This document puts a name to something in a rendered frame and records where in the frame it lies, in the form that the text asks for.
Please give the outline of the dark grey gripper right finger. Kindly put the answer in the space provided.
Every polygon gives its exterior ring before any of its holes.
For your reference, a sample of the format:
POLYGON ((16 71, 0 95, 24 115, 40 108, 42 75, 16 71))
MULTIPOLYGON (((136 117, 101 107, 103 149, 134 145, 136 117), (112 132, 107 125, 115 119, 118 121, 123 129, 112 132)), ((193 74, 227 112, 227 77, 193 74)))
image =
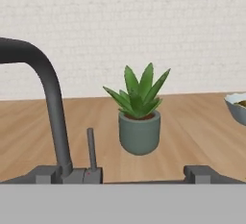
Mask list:
POLYGON ((242 184, 242 181, 221 175, 207 165, 186 165, 184 174, 191 184, 242 184))

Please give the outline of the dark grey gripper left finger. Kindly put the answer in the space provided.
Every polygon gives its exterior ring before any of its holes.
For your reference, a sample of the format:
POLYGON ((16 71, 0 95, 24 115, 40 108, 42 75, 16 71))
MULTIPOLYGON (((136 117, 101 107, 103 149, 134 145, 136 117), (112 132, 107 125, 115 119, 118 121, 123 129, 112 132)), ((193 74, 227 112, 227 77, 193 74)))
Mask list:
POLYGON ((4 181, 4 184, 61 184, 61 168, 57 165, 38 165, 29 173, 4 181))

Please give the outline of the dark grey sink tap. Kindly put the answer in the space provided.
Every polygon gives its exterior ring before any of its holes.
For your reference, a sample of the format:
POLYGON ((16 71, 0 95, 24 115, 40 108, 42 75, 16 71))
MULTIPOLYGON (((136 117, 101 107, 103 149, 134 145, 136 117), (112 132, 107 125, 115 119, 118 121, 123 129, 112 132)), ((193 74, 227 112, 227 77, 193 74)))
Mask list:
POLYGON ((70 157, 68 136, 57 74, 48 58, 33 44, 19 39, 0 37, 0 64, 26 63, 38 75, 46 98, 57 166, 61 168, 62 184, 102 184, 103 168, 74 168, 70 157))

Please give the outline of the dark grey tap lever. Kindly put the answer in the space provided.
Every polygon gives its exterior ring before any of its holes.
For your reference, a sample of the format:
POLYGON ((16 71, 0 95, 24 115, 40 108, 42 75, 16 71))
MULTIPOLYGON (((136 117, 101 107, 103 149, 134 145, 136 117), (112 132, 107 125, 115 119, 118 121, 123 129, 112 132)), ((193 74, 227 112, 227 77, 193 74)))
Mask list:
POLYGON ((96 171, 97 170, 97 161, 96 161, 96 153, 95 153, 95 142, 94 142, 93 128, 87 128, 86 129, 86 135, 87 135, 87 143, 88 143, 90 168, 91 168, 91 171, 96 171))

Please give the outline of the grey bowl with white rim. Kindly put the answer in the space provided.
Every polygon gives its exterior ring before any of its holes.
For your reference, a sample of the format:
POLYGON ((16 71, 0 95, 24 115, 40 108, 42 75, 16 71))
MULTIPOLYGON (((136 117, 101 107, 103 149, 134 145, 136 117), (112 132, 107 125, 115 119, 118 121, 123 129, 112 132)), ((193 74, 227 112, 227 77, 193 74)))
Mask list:
POLYGON ((246 101, 246 92, 227 94, 224 100, 234 120, 246 126, 246 107, 238 105, 238 102, 246 101))

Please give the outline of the green plant in grey pot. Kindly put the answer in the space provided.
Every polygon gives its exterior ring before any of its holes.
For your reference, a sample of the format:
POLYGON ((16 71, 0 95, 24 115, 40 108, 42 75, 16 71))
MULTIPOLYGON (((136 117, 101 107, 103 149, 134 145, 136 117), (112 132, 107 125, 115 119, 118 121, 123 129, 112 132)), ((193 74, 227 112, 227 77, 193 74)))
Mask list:
POLYGON ((121 146, 130 154, 144 156, 157 149, 160 143, 160 113, 157 111, 162 99, 158 93, 166 81, 170 69, 154 80, 154 66, 150 62, 140 80, 126 65, 124 80, 126 91, 104 90, 119 106, 118 130, 121 146))

